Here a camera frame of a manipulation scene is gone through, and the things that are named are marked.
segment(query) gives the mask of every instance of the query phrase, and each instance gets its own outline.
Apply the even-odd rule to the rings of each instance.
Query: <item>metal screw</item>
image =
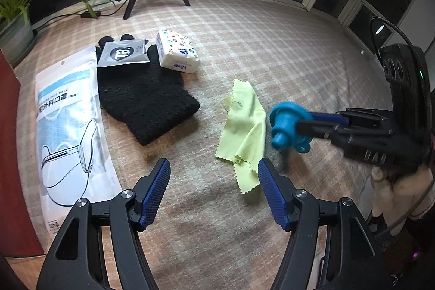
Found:
[[[341,202],[342,202],[344,205],[346,205],[347,207],[348,207],[349,205],[352,205],[352,204],[353,204],[352,199],[350,199],[349,197],[343,197],[343,198],[341,199]]]
[[[307,196],[307,192],[305,189],[297,189],[295,194],[298,198],[305,198]]]
[[[121,197],[127,199],[133,196],[133,191],[131,189],[126,189],[125,191],[121,192]]]
[[[88,200],[86,198],[80,198],[78,201],[76,201],[76,205],[78,207],[82,207],[82,206],[86,205],[87,202],[88,202]]]

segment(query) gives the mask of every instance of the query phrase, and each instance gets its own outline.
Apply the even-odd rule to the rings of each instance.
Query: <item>knit glove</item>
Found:
[[[123,35],[121,41],[134,39]],[[97,60],[106,42],[96,48]],[[156,45],[148,49],[149,63],[97,68],[101,106],[124,122],[141,145],[146,145],[192,117],[199,102],[183,88],[181,73],[160,67]]]

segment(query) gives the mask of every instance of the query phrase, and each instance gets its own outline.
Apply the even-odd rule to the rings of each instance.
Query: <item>face mask package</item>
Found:
[[[55,236],[74,203],[121,192],[104,135],[95,47],[36,75],[36,156],[41,207]]]
[[[129,63],[148,63],[145,40],[106,42],[97,67],[119,66]]]

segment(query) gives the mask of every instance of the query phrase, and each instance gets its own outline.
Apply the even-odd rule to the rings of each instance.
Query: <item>white cloth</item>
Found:
[[[413,175],[400,178],[394,185],[387,180],[387,173],[374,166],[371,171],[371,185],[375,190],[373,216],[384,215],[387,226],[395,223],[421,198],[432,181],[432,172],[427,166],[420,166]],[[412,211],[409,218],[420,219],[435,203],[435,186]],[[391,230],[397,235],[406,219]]]

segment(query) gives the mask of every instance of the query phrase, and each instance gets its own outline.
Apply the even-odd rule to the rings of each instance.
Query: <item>carpet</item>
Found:
[[[21,82],[17,151],[23,194],[43,247],[50,240],[39,199],[35,153],[35,75],[105,36],[124,33],[151,39],[160,28],[193,42],[201,66],[183,74],[185,88],[201,104],[193,118],[142,146],[127,126],[103,111],[109,151],[123,188],[149,174],[159,157],[169,159],[172,176],[155,222],[141,234],[142,246],[160,289],[269,289],[289,234],[275,224],[261,188],[242,195],[234,168],[215,158],[227,118],[222,105],[234,79],[249,81],[266,110],[295,101],[308,110],[346,107],[391,108],[389,90],[340,24],[305,10],[258,0],[146,0],[132,16],[72,18],[41,34],[15,68]],[[368,176],[363,164],[342,158],[327,141],[314,140],[308,154],[265,156],[297,188],[317,198],[358,201]],[[105,231],[105,238],[110,236]],[[325,233],[319,234],[319,243]],[[121,289],[111,245],[105,242],[112,287]]]

